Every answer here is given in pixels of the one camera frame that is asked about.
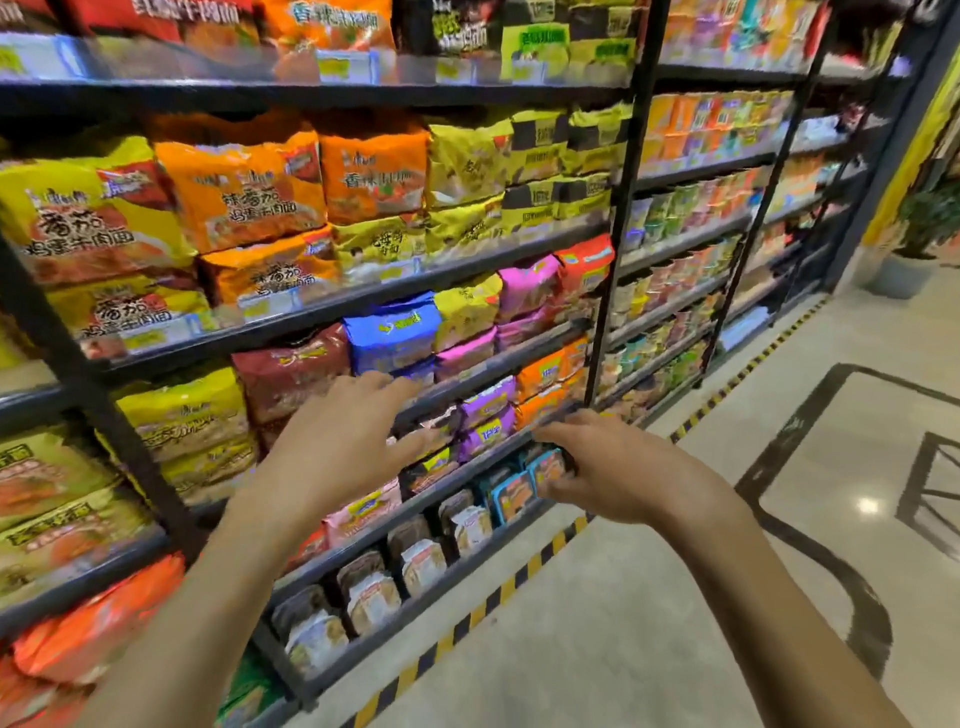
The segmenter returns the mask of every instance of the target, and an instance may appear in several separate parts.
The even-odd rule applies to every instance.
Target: polished floor
[[[750,474],[778,554],[915,728],[960,724],[958,283],[944,269],[910,303],[830,301],[681,441],[733,485]],[[651,429],[674,430],[778,329]],[[577,515],[553,508],[290,725],[340,726]],[[374,722],[453,725],[760,721],[680,560],[596,520]]]

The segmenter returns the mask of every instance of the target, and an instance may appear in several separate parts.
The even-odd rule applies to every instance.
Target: potted plant
[[[937,269],[937,256],[928,250],[960,232],[960,182],[909,193],[899,218],[907,223],[900,246],[883,259],[867,287],[880,296],[912,299]]]

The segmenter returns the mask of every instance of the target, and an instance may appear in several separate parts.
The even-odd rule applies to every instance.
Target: green plant
[[[960,181],[946,182],[927,192],[911,192],[900,204],[899,218],[908,223],[896,249],[902,257],[927,260],[930,243],[960,232]]]

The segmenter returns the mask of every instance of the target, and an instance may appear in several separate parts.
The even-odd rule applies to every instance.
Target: packaged food
[[[387,574],[380,554],[367,551],[337,573],[348,600],[347,614],[358,635],[380,626],[400,608],[400,592]]]
[[[16,666],[55,683],[96,683],[177,590],[184,571],[182,556],[164,556],[66,614],[35,624],[13,642]]]
[[[333,225],[333,244],[347,285],[419,273],[426,255],[417,213]]]
[[[449,349],[491,328],[500,309],[502,288],[503,281],[493,273],[470,285],[435,293],[433,303],[441,317],[435,351]]]
[[[243,391],[230,367],[127,395],[117,406],[159,462],[210,448],[250,429]]]
[[[232,361],[251,416],[262,425],[293,414],[311,396],[325,394],[338,376],[349,375],[347,330],[334,324],[300,346],[240,352]]]
[[[403,584],[412,597],[423,594],[446,571],[444,550],[430,538],[423,515],[415,516],[387,534],[387,548],[400,565]]]
[[[492,251],[501,243],[503,195],[459,207],[428,210],[426,251],[431,264]]]
[[[557,202],[560,200],[560,178],[528,182],[508,187],[503,193],[501,220],[503,234],[511,242],[529,243],[549,237],[557,230]]]
[[[503,192],[514,139],[509,119],[486,127],[430,124],[429,130],[428,208],[464,205]]]
[[[330,222],[349,225],[423,206],[429,132],[403,116],[381,128],[391,133],[320,135]]]
[[[428,292],[381,305],[371,316],[344,318],[353,372],[388,374],[430,356],[442,322],[433,298]]]
[[[219,303],[248,307],[266,296],[270,297],[266,302],[271,313],[287,313],[299,300],[288,302],[290,297],[273,294],[309,287],[311,291],[303,293],[313,299],[340,287],[330,227],[273,243],[208,253],[203,262],[213,278]]]
[[[560,375],[564,371],[565,357],[565,351],[560,349],[521,369],[516,375],[516,391],[511,401],[529,400],[537,392],[542,392],[560,381]]]
[[[0,533],[0,605],[32,598],[107,560],[150,518],[104,488]]]
[[[493,533],[490,511],[474,505],[473,493],[460,491],[440,504],[440,524],[461,557],[475,553]]]
[[[457,459],[461,463],[469,462],[481,452],[506,440],[514,432],[515,417],[513,408],[507,407],[496,417],[467,431],[460,441]]]
[[[462,414],[460,427],[464,429],[475,427],[493,417],[497,412],[503,411],[514,400],[515,392],[516,379],[510,375],[503,377],[482,392],[467,397],[460,404]]]
[[[0,168],[0,231],[37,282],[188,267],[196,251],[183,239],[147,140],[88,135],[77,145],[90,156]]]
[[[262,144],[156,143],[184,231],[201,253],[316,230],[326,223],[317,133]]]
[[[529,109],[515,112],[510,121],[514,141],[507,159],[507,184],[559,175],[570,136],[569,117],[562,111]]]
[[[399,508],[400,503],[400,484],[394,478],[382,488],[331,513],[324,519],[330,536],[330,545],[339,546],[349,541],[368,524]]]

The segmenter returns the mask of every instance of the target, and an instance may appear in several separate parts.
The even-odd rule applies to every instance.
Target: yellow noodle package
[[[98,157],[31,159],[0,169],[0,231],[43,285],[190,265],[143,136],[97,142]]]

